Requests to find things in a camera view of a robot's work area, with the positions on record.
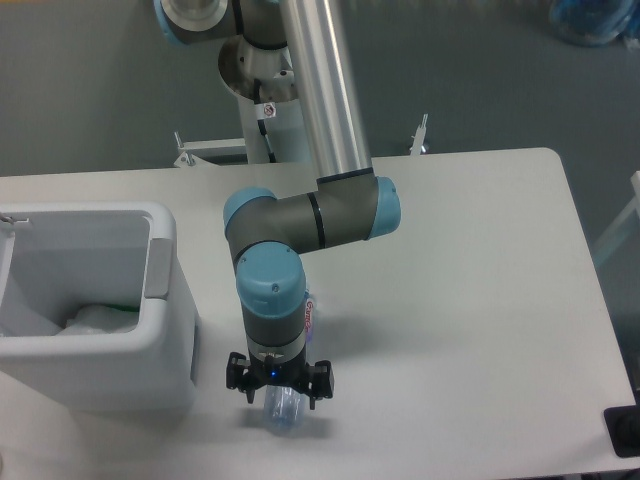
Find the blue joint cap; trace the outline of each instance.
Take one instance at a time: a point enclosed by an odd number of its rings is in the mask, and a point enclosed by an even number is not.
[[[283,243],[263,242],[247,250],[236,270],[242,305],[254,315],[278,319],[304,300],[306,278],[300,256]]]
[[[227,227],[233,215],[243,206],[256,198],[269,197],[276,198],[273,192],[266,188],[249,187],[237,191],[231,195],[224,204],[222,216],[224,217],[224,232],[227,233]]]
[[[164,16],[164,10],[162,8],[162,0],[153,0],[153,8],[156,10],[156,19],[158,20],[158,24],[160,25],[164,38],[167,42],[172,45],[184,45],[184,43],[174,35],[169,27],[169,23],[167,23],[167,19]]]
[[[390,178],[377,177],[377,179],[378,208],[376,209],[376,218],[373,221],[373,227],[367,240],[395,231],[402,218],[400,198],[398,198],[396,186]]]

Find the blue object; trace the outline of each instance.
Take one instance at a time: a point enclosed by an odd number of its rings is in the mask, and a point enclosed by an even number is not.
[[[367,240],[395,231],[400,225],[402,213],[396,186],[390,178],[378,178],[378,208],[373,227]]]
[[[233,215],[251,200],[262,197],[276,198],[271,190],[260,187],[244,188],[231,195],[224,204],[224,210],[222,212],[225,234],[227,233],[227,227]]]
[[[167,23],[167,19],[164,16],[164,10],[162,9],[162,0],[153,0],[153,7],[156,10],[156,18],[158,19],[158,24],[162,29],[164,38],[172,45],[184,45],[184,43],[174,35],[169,27],[169,23]]]
[[[238,262],[240,301],[258,317],[277,320],[291,315],[304,300],[306,283],[300,256],[283,243],[259,243]]]
[[[554,0],[549,20],[564,40],[595,47],[624,31],[636,4],[637,0]]]

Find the white plastic container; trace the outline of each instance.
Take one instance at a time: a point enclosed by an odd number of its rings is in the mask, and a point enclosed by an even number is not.
[[[198,313],[155,203],[0,205],[0,370],[70,408],[184,407]],[[137,311],[126,333],[58,335],[87,306]]]

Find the bottle label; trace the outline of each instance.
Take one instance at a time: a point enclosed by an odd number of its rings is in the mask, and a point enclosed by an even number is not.
[[[315,304],[313,302],[313,298],[308,294],[305,295],[304,301],[304,331],[306,342],[310,343],[313,339],[313,310],[315,308]]]

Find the black cable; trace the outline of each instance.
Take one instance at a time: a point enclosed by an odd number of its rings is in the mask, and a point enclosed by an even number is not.
[[[629,480],[636,476],[636,473],[640,473],[640,468],[636,468],[634,470],[629,470],[627,473],[622,475],[618,480]]]

